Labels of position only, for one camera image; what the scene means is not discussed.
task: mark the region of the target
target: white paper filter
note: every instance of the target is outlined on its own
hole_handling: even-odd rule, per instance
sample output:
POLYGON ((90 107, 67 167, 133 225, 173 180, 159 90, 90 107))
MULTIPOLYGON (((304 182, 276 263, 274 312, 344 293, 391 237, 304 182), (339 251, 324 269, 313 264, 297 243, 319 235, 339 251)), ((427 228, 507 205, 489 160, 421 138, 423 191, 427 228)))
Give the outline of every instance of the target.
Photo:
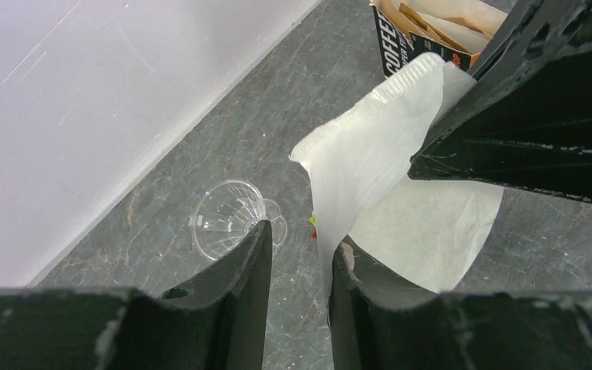
POLYGON ((503 188, 459 181, 413 181, 409 159, 435 117, 475 83, 426 53, 353 108, 296 145, 317 221, 324 291, 332 256, 350 234, 367 253, 431 291, 453 289, 496 218, 503 188))

